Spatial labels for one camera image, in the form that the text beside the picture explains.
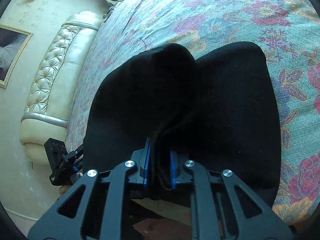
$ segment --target cream tufted headboard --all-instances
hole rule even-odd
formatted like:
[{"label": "cream tufted headboard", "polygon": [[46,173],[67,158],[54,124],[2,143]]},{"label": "cream tufted headboard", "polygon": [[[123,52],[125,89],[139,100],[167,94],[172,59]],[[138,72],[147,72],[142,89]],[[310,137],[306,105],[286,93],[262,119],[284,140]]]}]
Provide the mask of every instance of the cream tufted headboard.
[{"label": "cream tufted headboard", "polygon": [[33,162],[48,163],[43,146],[48,138],[66,139],[80,71],[100,24],[92,12],[70,16],[39,65],[20,127],[20,142]]}]

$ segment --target silver bolt head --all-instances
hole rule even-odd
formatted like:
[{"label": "silver bolt head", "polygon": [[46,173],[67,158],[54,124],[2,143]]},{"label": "silver bolt head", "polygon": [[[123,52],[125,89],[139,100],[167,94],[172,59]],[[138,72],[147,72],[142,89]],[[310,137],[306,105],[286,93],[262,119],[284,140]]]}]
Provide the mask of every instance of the silver bolt head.
[{"label": "silver bolt head", "polygon": [[231,177],[232,176],[232,171],[231,170],[224,170],[222,174],[226,177]]},{"label": "silver bolt head", "polygon": [[132,160],[129,160],[129,161],[126,161],[126,162],[124,163],[124,165],[125,165],[126,167],[130,168],[130,167],[133,167],[133,166],[135,165],[135,162],[132,161]]},{"label": "silver bolt head", "polygon": [[187,167],[193,167],[195,166],[195,162],[192,160],[187,160],[184,165],[186,165]]},{"label": "silver bolt head", "polygon": [[98,172],[97,172],[96,170],[89,170],[89,171],[87,172],[87,175],[88,175],[89,177],[95,177],[97,174],[98,174]]}]

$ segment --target gold picture frame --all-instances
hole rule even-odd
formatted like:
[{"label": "gold picture frame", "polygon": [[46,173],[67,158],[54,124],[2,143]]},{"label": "gold picture frame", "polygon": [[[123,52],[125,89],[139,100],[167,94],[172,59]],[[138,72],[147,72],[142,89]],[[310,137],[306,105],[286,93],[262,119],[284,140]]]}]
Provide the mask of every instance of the gold picture frame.
[{"label": "gold picture frame", "polygon": [[28,31],[0,25],[0,87],[7,87],[12,70],[32,35]]}]

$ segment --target black garment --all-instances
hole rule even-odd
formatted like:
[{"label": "black garment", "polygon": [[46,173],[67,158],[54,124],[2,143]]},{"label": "black garment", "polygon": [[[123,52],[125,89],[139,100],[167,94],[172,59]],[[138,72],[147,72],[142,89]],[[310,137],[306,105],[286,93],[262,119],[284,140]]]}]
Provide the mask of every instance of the black garment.
[{"label": "black garment", "polygon": [[0,202],[0,233],[3,240],[27,240],[21,233],[17,226],[13,223],[11,218],[5,211],[2,203]]},{"label": "black garment", "polygon": [[[151,137],[151,179],[170,188],[169,147],[207,169],[231,169],[272,206],[281,141],[276,99],[260,47],[238,42],[194,60],[168,44],[112,71],[93,100],[84,171],[113,169]],[[174,193],[161,198],[185,204]]]}]

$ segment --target teal fabric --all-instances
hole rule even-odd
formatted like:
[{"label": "teal fabric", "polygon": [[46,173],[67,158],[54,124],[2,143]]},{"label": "teal fabric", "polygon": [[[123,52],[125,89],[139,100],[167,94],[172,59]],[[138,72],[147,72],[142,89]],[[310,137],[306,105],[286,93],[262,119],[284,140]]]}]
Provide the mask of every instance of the teal fabric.
[{"label": "teal fabric", "polygon": [[82,143],[104,77],[132,56],[176,42],[199,58],[235,41],[262,48],[276,95],[282,166],[273,210],[288,224],[308,218],[320,201],[320,19],[308,0],[124,0],[81,71],[68,149]]}]

